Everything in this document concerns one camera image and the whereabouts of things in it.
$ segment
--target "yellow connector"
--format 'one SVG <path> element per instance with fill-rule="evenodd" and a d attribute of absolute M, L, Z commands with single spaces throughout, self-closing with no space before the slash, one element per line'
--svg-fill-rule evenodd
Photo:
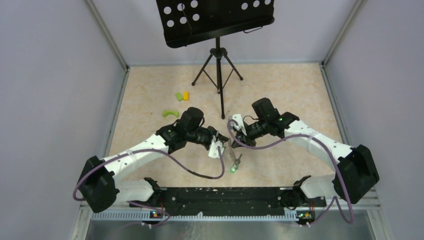
<path fill-rule="evenodd" d="M 189 100 L 189 92 L 188 92 L 188 91 L 185 91 L 185 92 L 184 92 L 184 94 L 182 95 L 182 99 L 183 99 L 184 101 Z"/>

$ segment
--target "beige tabletop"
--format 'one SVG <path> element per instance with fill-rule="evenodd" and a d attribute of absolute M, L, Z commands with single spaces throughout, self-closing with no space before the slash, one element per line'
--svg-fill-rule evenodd
<path fill-rule="evenodd" d="M 291 112 L 306 124 L 328 137 L 340 141 L 340 133 L 317 63 L 302 64 L 238 64 L 240 81 L 231 75 L 224 89 L 226 117 L 233 114 L 252 115 L 252 103 L 267 97 L 282 114 Z M 177 110 L 182 114 L 188 107 L 204 112 L 204 127 L 213 126 L 229 137 L 227 120 L 221 119 L 220 95 L 203 73 L 195 86 L 191 82 L 200 65 L 131 67 L 120 108 L 110 154 L 115 155 L 144 141 L 160 127 L 173 123 L 174 116 L 163 117 L 163 110 Z M 206 68 L 216 79 L 216 67 Z M 222 66 L 223 79 L 231 67 Z M 177 101 L 175 93 L 189 92 L 188 101 Z M 272 143 L 277 137 L 264 136 L 257 146 Z M 181 169 L 167 157 L 147 163 L 131 173 L 127 180 L 151 177 L 161 187 L 281 187 L 292 186 L 303 176 L 320 176 L 332 171 L 306 150 L 289 142 L 265 150 L 236 148 L 243 153 L 239 169 L 230 173 L 232 161 L 224 153 L 225 175 L 218 180 L 199 178 Z M 172 154 L 187 168 L 204 175 L 221 173 L 219 159 L 208 157 L 201 145 L 187 143 Z"/>

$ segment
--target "circular hole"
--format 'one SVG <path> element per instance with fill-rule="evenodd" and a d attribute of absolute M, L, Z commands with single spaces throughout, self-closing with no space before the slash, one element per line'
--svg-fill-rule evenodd
<path fill-rule="evenodd" d="M 182 18 L 179 19 L 179 22 L 181 24 L 186 24 L 187 23 L 187 18 L 185 16 L 183 16 Z"/>
<path fill-rule="evenodd" d="M 193 0 L 193 1 L 191 1 L 190 2 L 190 6 L 192 7 L 192 8 L 197 8 L 197 6 L 198 6 L 198 1 L 196 1 L 196 0 Z"/>
<path fill-rule="evenodd" d="M 172 9 L 169 7 L 169 6 L 166 6 L 164 9 L 163 9 L 163 13 L 165 13 L 165 14 L 170 14 L 172 12 Z"/>
<path fill-rule="evenodd" d="M 184 5 L 183 3 L 178 3 L 178 5 L 176 6 L 176 9 L 178 9 L 178 11 L 185 10 L 186 5 Z"/>
<path fill-rule="evenodd" d="M 169 20 L 169 21 L 166 22 L 166 25 L 171 28 L 171 27 L 174 26 L 174 21 Z"/>
<path fill-rule="evenodd" d="M 196 14 L 193 15 L 193 21 L 197 21 L 199 19 L 200 19 L 199 14 L 196 13 Z"/>

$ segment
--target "white wall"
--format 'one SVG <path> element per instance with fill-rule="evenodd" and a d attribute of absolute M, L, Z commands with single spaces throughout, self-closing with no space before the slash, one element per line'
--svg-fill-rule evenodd
<path fill-rule="evenodd" d="M 129 65 L 204 63 L 215 45 L 214 40 L 209 40 L 169 48 L 155 0 L 94 3 Z M 224 36 L 221 46 L 227 48 L 236 63 L 322 61 L 354 3 L 355 0 L 276 0 L 273 24 L 249 34 Z"/>
<path fill-rule="evenodd" d="M 0 239 L 70 238 L 122 79 L 83 1 L 0 2 Z"/>
<path fill-rule="evenodd" d="M 423 239 L 424 1 L 367 1 L 329 65 L 355 144 L 368 146 L 394 239 Z"/>

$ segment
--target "robotic arm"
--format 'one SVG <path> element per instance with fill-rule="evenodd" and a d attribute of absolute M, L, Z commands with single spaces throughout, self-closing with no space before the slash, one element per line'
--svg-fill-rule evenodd
<path fill-rule="evenodd" d="M 295 134 L 309 135 L 309 138 L 296 137 L 288 141 L 308 150 L 335 170 L 327 152 L 318 143 L 312 141 L 312 138 L 323 142 L 336 160 L 350 201 L 353 204 L 356 204 L 379 181 L 379 174 L 367 147 L 363 145 L 352 147 L 334 141 L 307 126 L 294 114 L 290 112 L 280 114 L 268 98 L 254 102 L 252 107 L 258 116 L 258 121 L 255 123 L 246 124 L 240 114 L 230 117 L 230 120 L 237 122 L 237 124 L 231 122 L 231 126 L 236 131 L 236 139 L 240 142 L 254 147 L 256 146 L 255 139 L 266 134 L 279 138 Z M 232 148 L 240 147 L 235 141 L 231 146 Z M 294 188 L 300 188 L 309 199 L 321 196 L 340 196 L 346 200 L 341 183 L 335 173 L 324 176 L 305 176 L 300 181 L 295 182 Z"/>
<path fill-rule="evenodd" d="M 145 141 L 102 160 L 96 156 L 88 159 L 79 180 L 95 167 L 112 160 L 93 172 L 78 188 L 93 212 L 102 212 L 114 203 L 130 200 L 147 201 L 154 193 L 149 182 L 142 179 L 121 183 L 121 180 L 148 162 L 164 156 L 157 151 L 171 154 L 190 142 L 204 146 L 208 150 L 209 157 L 219 158 L 218 147 L 222 154 L 223 144 L 229 139 L 219 134 L 212 126 L 202 127 L 204 121 L 204 114 L 200 109 L 189 107 L 180 119 L 161 127 Z M 140 152 L 152 149 L 157 151 Z"/>

